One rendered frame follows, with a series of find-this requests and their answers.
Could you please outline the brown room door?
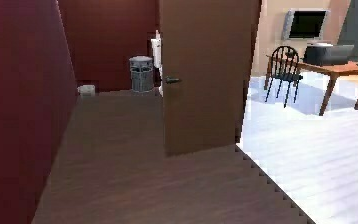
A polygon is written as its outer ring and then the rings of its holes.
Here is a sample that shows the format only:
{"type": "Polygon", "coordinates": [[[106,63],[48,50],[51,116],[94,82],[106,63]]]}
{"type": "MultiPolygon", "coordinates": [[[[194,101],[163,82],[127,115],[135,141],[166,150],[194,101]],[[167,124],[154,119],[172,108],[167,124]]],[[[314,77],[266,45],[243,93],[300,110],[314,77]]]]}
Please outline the brown room door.
{"type": "Polygon", "coordinates": [[[239,138],[262,2],[160,0],[166,155],[239,138]]]}

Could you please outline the white toilet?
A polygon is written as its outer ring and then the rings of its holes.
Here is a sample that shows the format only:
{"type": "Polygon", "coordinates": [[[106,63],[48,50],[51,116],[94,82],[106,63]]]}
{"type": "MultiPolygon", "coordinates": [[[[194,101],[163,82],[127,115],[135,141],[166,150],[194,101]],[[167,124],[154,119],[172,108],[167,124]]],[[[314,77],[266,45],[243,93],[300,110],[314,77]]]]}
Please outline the white toilet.
{"type": "Polygon", "coordinates": [[[161,61],[161,35],[158,30],[155,31],[155,37],[151,39],[154,67],[159,72],[159,78],[162,78],[161,61]]]}

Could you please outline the small white box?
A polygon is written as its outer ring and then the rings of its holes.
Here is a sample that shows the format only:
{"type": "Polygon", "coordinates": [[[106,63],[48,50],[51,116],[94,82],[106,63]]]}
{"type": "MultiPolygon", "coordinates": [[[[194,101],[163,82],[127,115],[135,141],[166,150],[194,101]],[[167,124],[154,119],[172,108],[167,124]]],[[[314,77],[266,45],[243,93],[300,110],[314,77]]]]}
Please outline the small white box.
{"type": "Polygon", "coordinates": [[[96,88],[94,85],[82,85],[77,88],[77,92],[80,96],[94,96],[96,88]]]}

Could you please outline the black spindle chair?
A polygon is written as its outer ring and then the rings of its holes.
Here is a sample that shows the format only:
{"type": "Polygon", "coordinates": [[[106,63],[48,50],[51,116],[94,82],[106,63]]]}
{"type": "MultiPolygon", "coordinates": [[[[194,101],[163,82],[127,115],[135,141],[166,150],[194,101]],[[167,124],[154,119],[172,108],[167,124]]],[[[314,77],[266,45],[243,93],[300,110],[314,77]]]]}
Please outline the black spindle chair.
{"type": "Polygon", "coordinates": [[[265,101],[268,101],[273,81],[278,80],[279,85],[276,97],[279,97],[282,84],[284,82],[288,83],[283,106],[287,106],[291,86],[295,87],[293,102],[296,102],[299,83],[303,79],[300,74],[300,62],[301,59],[297,50],[291,46],[281,45],[269,55],[264,84],[264,89],[267,91],[265,101]]]}

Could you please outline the black laptop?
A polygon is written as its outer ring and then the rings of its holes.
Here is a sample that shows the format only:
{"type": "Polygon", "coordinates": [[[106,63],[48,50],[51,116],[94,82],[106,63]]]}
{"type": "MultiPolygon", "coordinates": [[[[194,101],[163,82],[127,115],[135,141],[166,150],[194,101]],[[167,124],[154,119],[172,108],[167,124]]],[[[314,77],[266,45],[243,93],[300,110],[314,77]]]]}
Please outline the black laptop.
{"type": "Polygon", "coordinates": [[[347,64],[354,49],[353,45],[316,43],[306,47],[303,62],[317,66],[347,64]]]}

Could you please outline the brown wooden table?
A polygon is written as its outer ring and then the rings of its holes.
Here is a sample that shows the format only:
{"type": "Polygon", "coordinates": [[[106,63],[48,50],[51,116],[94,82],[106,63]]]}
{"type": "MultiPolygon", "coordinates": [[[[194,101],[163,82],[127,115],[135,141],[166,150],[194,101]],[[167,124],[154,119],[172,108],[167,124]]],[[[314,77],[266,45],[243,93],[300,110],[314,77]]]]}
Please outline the brown wooden table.
{"type": "MultiPolygon", "coordinates": [[[[317,66],[317,65],[307,64],[301,61],[299,64],[299,68],[300,71],[307,70],[310,72],[324,74],[329,77],[327,89],[319,111],[320,116],[323,116],[325,113],[325,110],[327,108],[327,105],[329,103],[330,97],[333,93],[338,78],[358,75],[358,63],[353,61],[349,61],[347,64],[344,65],[333,65],[333,66],[317,66]]],[[[354,109],[358,110],[358,98],[354,105],[354,109]]]]}

